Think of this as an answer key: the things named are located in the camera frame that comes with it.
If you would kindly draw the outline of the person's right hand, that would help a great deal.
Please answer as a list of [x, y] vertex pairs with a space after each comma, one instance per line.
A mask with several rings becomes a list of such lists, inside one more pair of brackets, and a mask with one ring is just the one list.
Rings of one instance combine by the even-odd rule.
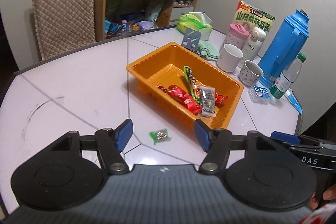
[[[324, 191], [322, 195], [322, 199], [324, 201], [331, 201], [336, 199], [336, 185], [334, 184], [330, 188], [328, 188], [326, 191]], [[319, 200], [315, 198], [315, 193], [313, 193], [308, 207], [310, 207], [312, 210], [316, 209], [319, 205]]]

